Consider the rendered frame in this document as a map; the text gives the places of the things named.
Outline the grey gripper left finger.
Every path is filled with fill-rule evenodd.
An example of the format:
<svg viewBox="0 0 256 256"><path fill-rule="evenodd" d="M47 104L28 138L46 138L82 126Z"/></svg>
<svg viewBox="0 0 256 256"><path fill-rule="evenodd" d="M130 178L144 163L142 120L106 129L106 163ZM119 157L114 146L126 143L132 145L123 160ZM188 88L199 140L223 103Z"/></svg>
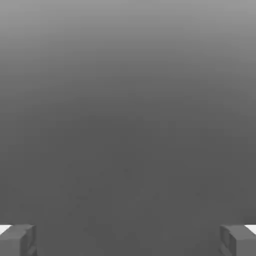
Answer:
<svg viewBox="0 0 256 256"><path fill-rule="evenodd" d="M0 256L38 256L37 227L0 224Z"/></svg>

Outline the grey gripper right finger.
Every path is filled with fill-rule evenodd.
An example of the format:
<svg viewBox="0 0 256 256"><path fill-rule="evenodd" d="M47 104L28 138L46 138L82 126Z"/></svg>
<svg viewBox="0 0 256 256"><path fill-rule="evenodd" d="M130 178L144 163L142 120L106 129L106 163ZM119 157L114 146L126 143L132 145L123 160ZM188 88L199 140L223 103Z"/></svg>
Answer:
<svg viewBox="0 0 256 256"><path fill-rule="evenodd" d="M221 225L220 256L256 256L256 224Z"/></svg>

